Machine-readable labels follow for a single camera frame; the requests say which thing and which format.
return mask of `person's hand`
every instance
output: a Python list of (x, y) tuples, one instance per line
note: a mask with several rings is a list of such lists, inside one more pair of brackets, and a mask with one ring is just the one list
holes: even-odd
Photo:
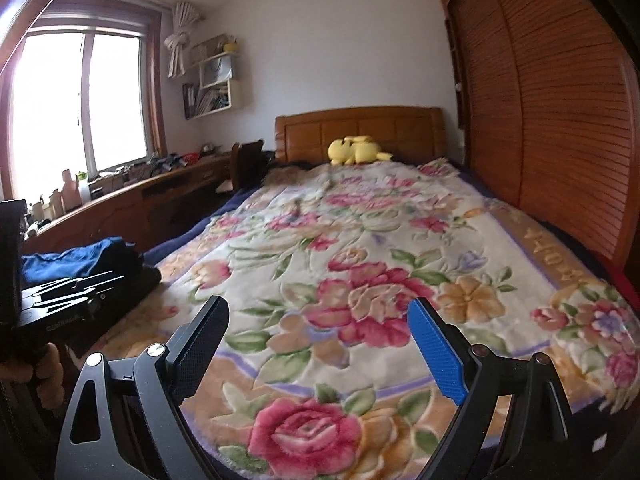
[[(28, 383), (33, 377), (33, 367), (14, 357), (0, 363), (0, 379), (14, 383)], [(62, 389), (64, 370), (60, 364), (58, 348), (47, 345), (47, 353), (35, 366), (36, 377), (42, 382), (36, 388), (40, 403), (45, 410), (53, 410), (62, 404), (65, 392)]]

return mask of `pink bottle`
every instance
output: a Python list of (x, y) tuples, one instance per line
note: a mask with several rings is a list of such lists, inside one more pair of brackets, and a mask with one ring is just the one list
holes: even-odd
[(80, 190), (78, 189), (78, 178), (71, 180), (71, 171), (62, 172), (62, 203), (65, 206), (65, 213), (73, 211), (82, 205)]

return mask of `desk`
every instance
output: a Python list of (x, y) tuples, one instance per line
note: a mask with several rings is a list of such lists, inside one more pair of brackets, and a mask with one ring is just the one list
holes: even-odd
[(208, 156), (93, 200), (25, 240), (22, 254), (59, 253), (110, 236), (148, 251), (223, 205), (228, 196), (215, 189), (229, 178), (229, 160), (228, 153)]

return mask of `wooden chair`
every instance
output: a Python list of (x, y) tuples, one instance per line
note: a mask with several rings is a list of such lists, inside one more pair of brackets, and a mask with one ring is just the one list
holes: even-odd
[(267, 171), (262, 154), (262, 139), (246, 144), (236, 142), (231, 148), (229, 172), (234, 191), (258, 186)]

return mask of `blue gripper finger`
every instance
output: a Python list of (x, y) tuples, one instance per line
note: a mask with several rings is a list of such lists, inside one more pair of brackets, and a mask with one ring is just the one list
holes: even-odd
[(440, 391), (460, 406), (469, 393), (462, 361), (419, 300), (409, 303), (407, 321)]

